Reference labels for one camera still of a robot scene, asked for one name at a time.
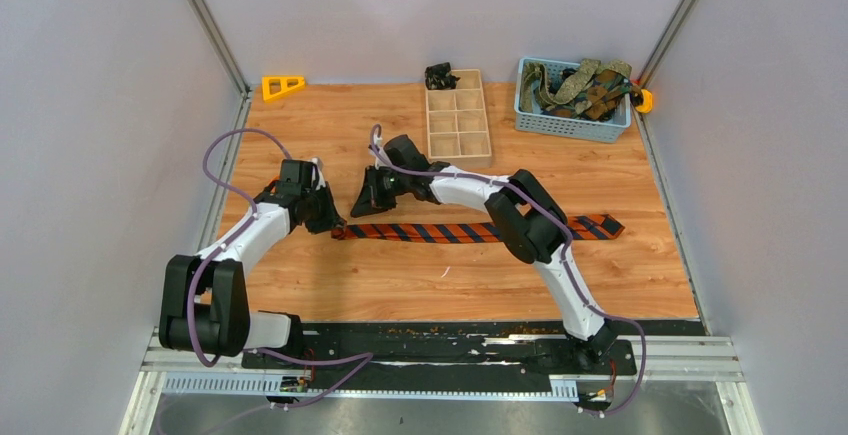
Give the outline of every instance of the yellow triangle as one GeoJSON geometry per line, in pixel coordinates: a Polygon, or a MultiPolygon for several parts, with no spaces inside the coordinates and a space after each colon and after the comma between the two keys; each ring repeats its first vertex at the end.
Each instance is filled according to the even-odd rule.
{"type": "Polygon", "coordinates": [[[303,77],[262,77],[262,100],[273,102],[304,88],[303,77]]]}

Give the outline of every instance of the wooden divider tray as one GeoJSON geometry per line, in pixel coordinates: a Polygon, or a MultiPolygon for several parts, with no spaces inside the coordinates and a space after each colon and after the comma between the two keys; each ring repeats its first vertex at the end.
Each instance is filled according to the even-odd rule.
{"type": "Polygon", "coordinates": [[[427,156],[463,169],[492,166],[480,70],[452,70],[455,90],[426,90],[427,156]]]}

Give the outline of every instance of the wire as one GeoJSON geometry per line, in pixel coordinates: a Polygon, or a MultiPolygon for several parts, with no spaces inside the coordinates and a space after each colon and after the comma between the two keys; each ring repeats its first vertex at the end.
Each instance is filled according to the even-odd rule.
{"type": "Polygon", "coordinates": [[[610,400],[612,400],[613,395],[615,395],[615,379],[618,378],[618,373],[615,369],[615,360],[610,359],[610,369],[612,370],[612,374],[610,375],[610,384],[607,385],[603,390],[599,390],[600,392],[609,392],[610,400]]]}
{"type": "Polygon", "coordinates": [[[312,398],[306,399],[302,402],[277,404],[278,406],[282,406],[282,408],[284,410],[288,410],[290,408],[308,407],[309,405],[312,405],[313,403],[317,403],[317,402],[321,401],[321,399],[323,399],[327,395],[335,392],[340,386],[342,386],[345,382],[350,380],[351,377],[356,375],[357,372],[362,370],[365,367],[365,365],[368,365],[368,362],[370,362],[371,359],[374,358],[373,353],[365,352],[365,353],[360,353],[358,355],[353,355],[353,356],[350,356],[350,357],[347,357],[347,358],[340,358],[338,360],[301,360],[299,358],[289,357],[289,356],[283,355],[282,353],[277,353],[277,352],[274,352],[272,350],[268,350],[266,348],[257,348],[257,349],[255,349],[255,351],[256,351],[256,353],[261,353],[263,355],[268,355],[270,357],[278,358],[278,359],[283,360],[285,362],[294,363],[294,364],[303,365],[303,366],[310,366],[311,365],[313,367],[316,367],[316,366],[317,367],[332,367],[332,366],[336,366],[336,365],[344,365],[344,364],[347,364],[347,363],[350,363],[350,362],[355,362],[357,360],[362,360],[361,362],[359,362],[359,365],[357,365],[356,367],[353,368],[353,370],[347,372],[347,374],[344,377],[340,378],[339,381],[337,381],[336,383],[331,385],[330,388],[324,390],[323,392],[319,393],[318,395],[316,395],[312,398]]]}
{"type": "MultiPolygon", "coordinates": [[[[195,317],[194,317],[194,315],[195,315],[194,314],[194,294],[197,291],[197,286],[200,283],[200,278],[203,275],[204,270],[206,270],[206,267],[209,266],[209,263],[212,260],[214,260],[215,257],[220,255],[221,252],[223,252],[223,250],[224,250],[223,247],[225,245],[229,245],[233,240],[238,238],[239,235],[244,233],[244,231],[247,230],[250,227],[251,224],[253,224],[253,221],[255,220],[253,215],[255,215],[257,213],[256,202],[253,201],[253,199],[250,197],[250,195],[247,194],[247,192],[245,192],[244,190],[241,190],[241,189],[239,189],[239,188],[237,188],[233,185],[230,185],[229,183],[221,180],[220,178],[216,177],[214,174],[212,174],[212,172],[209,171],[209,167],[208,167],[209,157],[212,154],[212,150],[214,150],[215,147],[217,147],[218,144],[221,143],[222,141],[224,141],[225,139],[227,139],[227,138],[229,138],[233,135],[237,135],[239,133],[248,133],[248,132],[258,133],[258,134],[264,135],[265,137],[269,138],[278,147],[280,147],[280,150],[283,152],[283,155],[285,155],[286,159],[291,160],[291,154],[288,152],[288,150],[286,150],[286,147],[284,147],[283,144],[276,137],[274,137],[270,133],[266,132],[265,130],[261,130],[261,129],[258,129],[258,128],[240,128],[240,129],[237,129],[237,130],[230,130],[229,132],[226,132],[226,133],[222,134],[220,137],[216,138],[215,141],[212,142],[211,145],[209,145],[209,148],[206,149],[206,153],[203,155],[203,173],[210,180],[215,182],[216,185],[223,187],[223,188],[225,188],[225,189],[227,189],[227,190],[229,190],[233,193],[236,193],[236,194],[240,195],[242,198],[244,198],[245,200],[247,200],[247,203],[250,205],[250,214],[251,214],[251,216],[248,217],[244,221],[244,223],[242,223],[233,232],[233,234],[231,236],[227,237],[227,239],[224,240],[223,243],[221,243],[217,247],[215,247],[215,249],[213,249],[212,252],[206,258],[204,258],[201,261],[200,266],[197,267],[197,270],[194,272],[194,276],[191,279],[191,283],[189,284],[188,297],[186,299],[186,312],[187,312],[186,318],[187,318],[187,321],[188,321],[188,332],[189,332],[189,338],[191,339],[191,348],[192,348],[192,350],[194,350],[194,353],[195,353],[195,355],[197,355],[197,359],[200,361],[200,363],[202,363],[206,367],[214,366],[216,363],[218,363],[218,360],[221,358],[221,356],[215,355],[215,357],[213,357],[212,360],[209,360],[209,359],[206,358],[206,355],[203,353],[203,349],[200,346],[200,341],[199,341],[199,338],[198,338],[198,335],[197,335],[197,324],[195,323],[195,317]]],[[[372,358],[374,358],[373,353],[365,352],[365,353],[360,353],[358,355],[354,355],[352,357],[342,358],[342,359],[339,359],[339,360],[314,360],[315,351],[310,349],[313,360],[301,360],[301,359],[298,359],[298,358],[288,357],[288,356],[285,356],[285,355],[282,355],[282,354],[279,354],[279,353],[276,353],[276,352],[273,352],[271,350],[264,349],[264,348],[258,348],[258,349],[255,349],[253,351],[255,353],[262,353],[264,355],[269,355],[271,357],[279,358],[279,359],[284,360],[284,361],[289,362],[289,363],[295,363],[295,364],[303,365],[303,366],[307,366],[307,367],[311,366],[312,367],[312,380],[315,379],[315,367],[316,366],[344,365],[346,363],[354,362],[356,360],[362,360],[359,363],[359,365],[357,365],[356,367],[353,368],[353,370],[348,372],[339,381],[337,381],[332,386],[330,386],[330,388],[324,390],[323,392],[319,393],[315,397],[312,397],[312,398],[310,398],[306,401],[303,401],[303,402],[298,400],[296,403],[272,404],[271,405],[271,407],[282,406],[282,408],[286,411],[290,408],[306,407],[306,406],[312,405],[313,403],[316,403],[316,402],[322,400],[327,395],[336,391],[341,385],[343,385],[345,382],[347,382],[357,372],[362,370],[362,368],[365,367],[365,365],[367,365],[368,362],[370,362],[372,358]]],[[[156,425],[156,431],[159,433],[159,435],[165,435],[165,432],[162,430],[162,426],[161,426],[161,415],[168,408],[170,408],[170,404],[167,405],[167,406],[163,405],[163,406],[159,407],[159,409],[156,412],[156,415],[155,415],[156,423],[155,423],[155,425],[156,425]]],[[[251,408],[249,410],[246,410],[242,413],[239,413],[239,414],[225,420],[224,422],[222,422],[222,423],[220,423],[220,424],[218,424],[218,425],[216,425],[216,426],[214,426],[210,429],[203,431],[202,435],[208,435],[210,433],[217,432],[218,430],[224,428],[227,425],[230,425],[230,424],[236,422],[237,420],[240,420],[244,417],[247,417],[248,415],[252,415],[256,412],[262,411],[262,410],[267,409],[267,408],[268,408],[268,405],[263,404],[261,406],[254,407],[254,408],[251,408]]]]}
{"type": "Polygon", "coordinates": [[[379,123],[375,124],[373,127],[371,127],[371,135],[369,137],[368,148],[371,150],[371,153],[373,153],[374,156],[377,157],[377,159],[383,165],[390,167],[391,169],[396,170],[400,173],[403,173],[403,174],[406,174],[406,175],[412,175],[412,176],[416,176],[416,177],[467,178],[467,179],[471,179],[471,180],[477,180],[477,181],[480,181],[480,182],[491,183],[492,185],[496,185],[496,186],[499,186],[499,187],[504,187],[504,188],[509,189],[512,192],[514,192],[522,200],[524,200],[525,202],[530,204],[531,207],[536,209],[536,211],[541,213],[545,218],[550,220],[551,223],[553,223],[557,228],[560,229],[560,231],[563,233],[563,236],[565,237],[565,242],[563,243],[562,250],[560,251],[560,262],[562,263],[563,268],[565,268],[565,272],[568,275],[568,280],[571,282],[571,286],[574,288],[574,291],[577,293],[577,297],[580,299],[580,301],[583,303],[583,305],[586,307],[586,309],[588,309],[592,313],[594,313],[598,316],[601,316],[603,318],[609,319],[609,320],[616,320],[616,321],[619,321],[619,322],[624,322],[624,323],[632,325],[636,329],[636,331],[638,332],[639,340],[642,344],[642,359],[641,359],[641,362],[639,364],[639,372],[636,375],[636,384],[633,387],[633,390],[627,396],[627,398],[624,399],[624,401],[621,403],[621,405],[619,405],[615,408],[611,408],[609,410],[606,410],[604,412],[599,412],[599,411],[595,411],[595,410],[587,410],[587,412],[595,414],[595,415],[600,415],[600,416],[604,416],[604,414],[614,415],[614,414],[624,410],[628,405],[630,405],[630,403],[636,397],[636,394],[639,392],[639,388],[642,385],[642,379],[644,378],[644,375],[645,375],[645,362],[647,360],[647,351],[646,350],[647,350],[647,345],[648,345],[647,340],[645,339],[645,331],[642,329],[642,326],[639,325],[639,323],[636,322],[635,320],[630,319],[630,318],[626,318],[626,317],[619,317],[617,315],[610,315],[610,314],[604,312],[603,310],[601,310],[600,308],[595,307],[594,305],[592,305],[589,302],[589,298],[586,296],[585,293],[583,293],[583,290],[580,289],[580,285],[577,283],[577,279],[575,278],[574,273],[572,273],[571,267],[565,261],[566,251],[571,246],[571,242],[574,241],[574,236],[571,234],[571,230],[568,229],[568,227],[565,225],[565,223],[563,223],[561,220],[559,220],[554,214],[552,214],[552,213],[548,212],[547,210],[545,210],[544,208],[542,208],[541,205],[536,203],[535,200],[530,198],[530,196],[527,195],[526,193],[524,193],[520,188],[516,187],[515,185],[513,185],[509,182],[503,182],[501,180],[492,179],[492,178],[487,177],[485,175],[480,175],[480,174],[477,174],[477,173],[470,173],[470,172],[450,172],[450,173],[419,172],[419,171],[416,171],[416,170],[407,170],[405,168],[398,167],[397,165],[393,164],[392,161],[389,160],[388,157],[386,157],[383,153],[381,153],[380,147],[377,146],[377,137],[381,137],[382,134],[383,134],[383,127],[380,126],[379,123]]]}
{"type": "Polygon", "coordinates": [[[282,150],[283,155],[285,155],[287,159],[291,159],[291,154],[288,152],[288,150],[286,150],[286,147],[284,147],[283,144],[279,140],[277,140],[275,136],[271,135],[265,130],[260,130],[258,128],[239,128],[237,130],[230,130],[229,132],[226,132],[220,137],[216,138],[215,141],[212,142],[211,145],[209,145],[209,148],[206,149],[206,153],[203,155],[203,173],[206,174],[206,177],[209,178],[209,180],[215,182],[215,184],[219,187],[223,187],[224,189],[238,194],[242,198],[247,200],[247,203],[250,204],[251,215],[244,221],[244,223],[238,226],[238,228],[233,232],[232,235],[230,235],[226,240],[224,240],[223,243],[218,244],[218,246],[215,247],[212,252],[200,262],[200,266],[197,267],[197,270],[195,270],[194,272],[194,276],[191,277],[191,283],[189,284],[188,288],[188,297],[186,299],[186,319],[188,321],[188,336],[191,340],[191,348],[192,350],[194,350],[194,354],[197,355],[197,359],[200,361],[200,363],[202,363],[206,367],[215,366],[215,364],[218,363],[218,360],[221,358],[221,355],[215,355],[212,360],[209,360],[203,353],[203,349],[200,346],[200,339],[197,336],[197,323],[195,322],[194,317],[194,295],[195,292],[197,292],[197,286],[200,284],[200,278],[203,275],[203,272],[206,270],[206,267],[209,266],[209,263],[212,262],[215,257],[220,255],[221,252],[224,251],[224,246],[229,245],[233,240],[238,238],[239,235],[244,233],[244,231],[247,230],[250,225],[253,224],[253,221],[255,220],[253,215],[255,215],[257,212],[256,202],[253,201],[253,199],[250,197],[250,195],[247,194],[247,192],[233,185],[230,185],[229,183],[221,180],[209,171],[209,156],[212,155],[212,150],[214,150],[215,147],[217,147],[218,144],[222,141],[226,140],[229,137],[232,137],[233,135],[248,132],[258,133],[260,135],[266,136],[278,147],[280,147],[280,150],[282,150]]]}

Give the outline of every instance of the camouflage strap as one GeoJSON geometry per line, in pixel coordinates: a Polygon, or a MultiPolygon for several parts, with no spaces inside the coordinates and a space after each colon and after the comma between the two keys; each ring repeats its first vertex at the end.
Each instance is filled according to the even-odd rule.
{"type": "Polygon", "coordinates": [[[598,60],[584,59],[577,71],[552,95],[547,69],[541,63],[531,62],[525,67],[522,76],[519,108],[532,112],[533,98],[530,97],[535,97],[546,115],[608,119],[622,96],[640,92],[639,87],[630,82],[630,72],[630,65],[621,60],[601,64],[598,60]],[[540,80],[540,84],[533,90],[533,82],[536,80],[540,80]]]}
{"type": "Polygon", "coordinates": [[[566,78],[559,87],[559,90],[557,90],[557,93],[553,96],[549,91],[551,85],[547,80],[546,71],[543,75],[543,84],[539,86],[537,95],[539,106],[542,107],[542,110],[551,110],[557,105],[565,105],[574,100],[574,97],[576,97],[586,88],[587,85],[589,85],[600,66],[600,60],[592,60],[589,58],[583,59],[583,61],[580,62],[580,67],[577,68],[577,72],[566,78]]]}

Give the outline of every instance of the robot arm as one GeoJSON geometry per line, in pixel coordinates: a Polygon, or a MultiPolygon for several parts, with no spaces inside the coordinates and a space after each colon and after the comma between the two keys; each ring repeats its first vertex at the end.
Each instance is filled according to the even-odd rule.
{"type": "MultiPolygon", "coordinates": [[[[594,360],[600,359],[609,350],[616,338],[610,323],[587,308],[574,290],[566,267],[560,262],[559,254],[565,246],[564,235],[535,209],[522,215],[518,207],[525,203],[524,200],[503,187],[507,182],[520,187],[533,201],[565,223],[565,214],[530,172],[519,170],[509,177],[457,176],[470,172],[445,162],[429,163],[406,135],[390,140],[380,148],[380,153],[399,168],[439,172],[440,175],[403,174],[380,163],[378,158],[378,163],[365,170],[365,184],[351,216],[390,210],[396,206],[395,197],[404,193],[412,193],[417,199],[432,203],[453,203],[487,212],[509,251],[520,261],[532,264],[542,276],[560,310],[566,332],[585,342],[585,351],[594,360]]],[[[570,246],[565,249],[564,263],[568,264],[589,304],[594,305],[570,246]]]]}
{"type": "Polygon", "coordinates": [[[206,261],[194,297],[195,326],[205,353],[235,356],[244,349],[269,347],[299,356],[302,330],[296,315],[250,312],[246,278],[277,242],[295,227],[310,233],[344,227],[333,204],[330,187],[321,172],[321,161],[284,160],[280,176],[255,199],[256,211],[248,210],[229,232],[196,255],[177,255],[165,271],[165,287],[159,321],[163,347],[191,350],[187,301],[191,278],[206,261]],[[211,290],[211,303],[199,296],[211,290]]]}

